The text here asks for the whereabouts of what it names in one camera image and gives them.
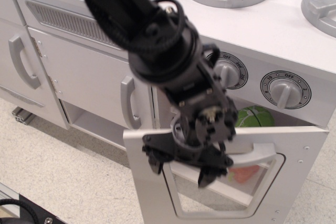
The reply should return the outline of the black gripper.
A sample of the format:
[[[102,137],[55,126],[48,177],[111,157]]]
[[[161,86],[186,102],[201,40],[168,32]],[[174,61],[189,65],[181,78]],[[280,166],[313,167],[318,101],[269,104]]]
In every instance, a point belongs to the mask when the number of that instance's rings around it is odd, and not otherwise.
[[[198,187],[205,188],[217,176],[225,175],[233,161],[223,150],[214,145],[205,147],[178,143],[173,133],[146,134],[142,150],[149,158],[149,165],[155,174],[161,174],[164,163],[177,161],[200,168]]]

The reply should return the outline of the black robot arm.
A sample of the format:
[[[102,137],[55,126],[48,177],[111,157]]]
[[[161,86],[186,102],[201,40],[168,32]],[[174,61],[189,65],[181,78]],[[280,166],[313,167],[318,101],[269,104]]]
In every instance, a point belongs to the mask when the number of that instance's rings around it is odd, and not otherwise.
[[[214,71],[219,48],[201,43],[175,0],[85,2],[105,34],[129,52],[133,74],[178,111],[169,133],[142,138],[152,170],[159,174],[170,161],[198,167],[200,188],[226,175],[233,160],[224,142],[235,135],[238,112]]]

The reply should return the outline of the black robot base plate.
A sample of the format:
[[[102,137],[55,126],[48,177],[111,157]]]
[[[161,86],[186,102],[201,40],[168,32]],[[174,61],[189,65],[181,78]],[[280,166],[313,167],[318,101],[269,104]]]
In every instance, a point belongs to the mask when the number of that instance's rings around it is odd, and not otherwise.
[[[21,194],[1,193],[1,210],[1,223],[66,223]]]

